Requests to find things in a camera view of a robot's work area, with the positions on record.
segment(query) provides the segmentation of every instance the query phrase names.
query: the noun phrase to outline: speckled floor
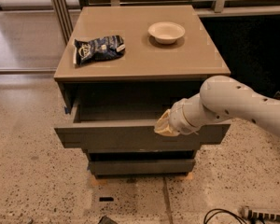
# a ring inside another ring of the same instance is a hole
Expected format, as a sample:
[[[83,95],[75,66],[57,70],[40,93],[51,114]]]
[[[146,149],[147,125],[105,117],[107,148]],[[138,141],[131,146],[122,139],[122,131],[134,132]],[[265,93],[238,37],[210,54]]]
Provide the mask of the speckled floor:
[[[0,223],[97,224],[107,215],[118,224],[198,224],[212,208],[280,211],[280,139],[252,123],[233,119],[188,177],[97,182],[81,150],[64,149],[53,130],[67,119],[52,75],[0,76]],[[221,215],[212,223],[236,222]]]

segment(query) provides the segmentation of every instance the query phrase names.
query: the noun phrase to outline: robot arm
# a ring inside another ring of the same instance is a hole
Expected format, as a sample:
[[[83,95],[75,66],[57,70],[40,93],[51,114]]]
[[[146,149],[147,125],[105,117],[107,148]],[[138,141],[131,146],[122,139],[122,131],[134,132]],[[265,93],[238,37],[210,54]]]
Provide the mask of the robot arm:
[[[176,102],[155,125],[165,136],[195,133],[206,124],[231,118],[249,120],[280,137],[280,101],[224,76],[208,78],[200,93]]]

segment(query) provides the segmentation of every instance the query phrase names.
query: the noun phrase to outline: cable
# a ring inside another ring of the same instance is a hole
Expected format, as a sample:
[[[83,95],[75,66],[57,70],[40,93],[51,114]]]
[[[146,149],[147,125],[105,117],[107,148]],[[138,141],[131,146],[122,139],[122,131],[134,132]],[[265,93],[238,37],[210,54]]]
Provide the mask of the cable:
[[[259,217],[259,221],[261,221],[262,224],[265,224],[263,217]]]
[[[232,217],[234,217],[240,224],[246,224],[246,222],[239,216],[235,215],[234,213],[228,211],[228,210],[225,210],[225,209],[219,209],[219,208],[216,208],[216,209],[212,209],[210,210],[204,217],[204,221],[203,221],[203,224],[207,224],[215,215],[217,214],[229,214],[231,215]]]

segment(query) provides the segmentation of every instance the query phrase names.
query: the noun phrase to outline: small bowl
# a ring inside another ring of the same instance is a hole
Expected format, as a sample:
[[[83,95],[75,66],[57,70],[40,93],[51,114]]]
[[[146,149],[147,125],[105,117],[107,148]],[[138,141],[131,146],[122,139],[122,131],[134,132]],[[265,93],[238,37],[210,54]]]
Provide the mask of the small bowl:
[[[154,36],[157,42],[165,45],[173,44],[185,34],[185,29],[173,22],[158,22],[148,28],[148,33]]]

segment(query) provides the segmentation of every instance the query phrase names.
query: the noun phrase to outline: drawer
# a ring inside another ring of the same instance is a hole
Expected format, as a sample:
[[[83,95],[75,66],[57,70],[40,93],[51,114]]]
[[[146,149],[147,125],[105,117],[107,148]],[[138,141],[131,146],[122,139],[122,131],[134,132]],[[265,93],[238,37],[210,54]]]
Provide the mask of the drawer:
[[[177,137],[154,133],[154,125],[199,88],[199,82],[78,84],[71,118],[55,131],[65,148],[83,149],[96,176],[188,173],[201,145],[219,144],[230,124]]]
[[[55,131],[64,147],[94,153],[198,150],[203,143],[220,143],[230,124],[178,137],[155,134],[154,125],[175,101],[197,93],[199,87],[199,82],[81,84],[71,122]]]
[[[196,151],[88,153],[93,175],[142,175],[191,172]]]

